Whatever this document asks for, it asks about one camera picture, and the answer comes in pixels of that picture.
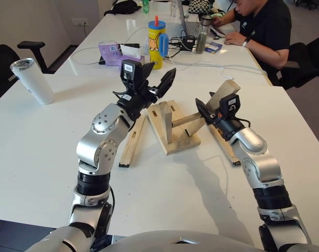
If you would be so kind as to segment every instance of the white thermos cup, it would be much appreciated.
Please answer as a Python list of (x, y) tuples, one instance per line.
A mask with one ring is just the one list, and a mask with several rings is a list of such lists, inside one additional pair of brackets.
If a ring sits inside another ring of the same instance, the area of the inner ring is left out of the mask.
[(13, 62), (10, 69), (41, 104), (54, 101), (54, 93), (34, 59), (26, 58)]

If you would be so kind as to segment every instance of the blue cup handle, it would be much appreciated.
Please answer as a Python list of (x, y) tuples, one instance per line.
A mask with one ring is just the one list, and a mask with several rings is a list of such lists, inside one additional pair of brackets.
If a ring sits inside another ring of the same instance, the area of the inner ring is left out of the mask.
[(159, 36), (159, 53), (161, 57), (165, 57), (169, 52), (169, 37), (162, 33)]

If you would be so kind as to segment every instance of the hand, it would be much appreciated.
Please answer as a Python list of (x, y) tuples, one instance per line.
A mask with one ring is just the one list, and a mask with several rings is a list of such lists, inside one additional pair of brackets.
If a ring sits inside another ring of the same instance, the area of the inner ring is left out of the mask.
[(223, 25), (222, 23), (223, 23), (223, 22), (222, 22), (222, 18), (221, 18), (221, 17), (219, 17), (219, 16), (217, 16), (217, 15), (215, 15), (215, 16), (213, 17), (213, 26), (218, 27), (218, 26)]
[(238, 33), (237, 31), (228, 33), (224, 39), (224, 43), (226, 45), (237, 45), (242, 46), (245, 39), (247, 37), (243, 36), (242, 34)]

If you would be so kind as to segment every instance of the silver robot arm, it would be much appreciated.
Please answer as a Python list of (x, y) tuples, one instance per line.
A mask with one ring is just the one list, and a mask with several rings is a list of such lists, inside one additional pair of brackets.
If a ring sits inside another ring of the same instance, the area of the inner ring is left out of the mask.
[(264, 224), (259, 231), (266, 251), (286, 251), (294, 244), (311, 244), (297, 208), (290, 201), (277, 160), (269, 153), (266, 141), (245, 128), (235, 114), (240, 108), (238, 95), (220, 101), (216, 111), (208, 111), (196, 99), (197, 108), (207, 124), (219, 129), (241, 161), (244, 174), (253, 189), (258, 212)]
[(121, 79), (126, 91), (114, 94), (119, 98), (98, 113), (88, 133), (77, 145), (78, 178), (68, 226), (51, 232), (27, 251), (85, 252), (97, 249), (95, 239), (108, 233), (114, 206), (108, 203), (111, 187), (110, 171), (119, 144), (127, 136), (140, 111), (162, 98), (171, 87), (176, 69), (168, 71), (158, 87), (147, 81), (154, 63), (124, 60)]

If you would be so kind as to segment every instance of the yellow cartoon cup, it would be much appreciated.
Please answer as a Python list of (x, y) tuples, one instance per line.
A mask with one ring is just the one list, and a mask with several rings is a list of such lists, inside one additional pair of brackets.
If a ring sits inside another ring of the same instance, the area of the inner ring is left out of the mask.
[(154, 62), (154, 69), (160, 69), (163, 65), (163, 57), (168, 54), (169, 37), (165, 34), (166, 23), (156, 19), (150, 21), (149, 27), (149, 54), (150, 62)]

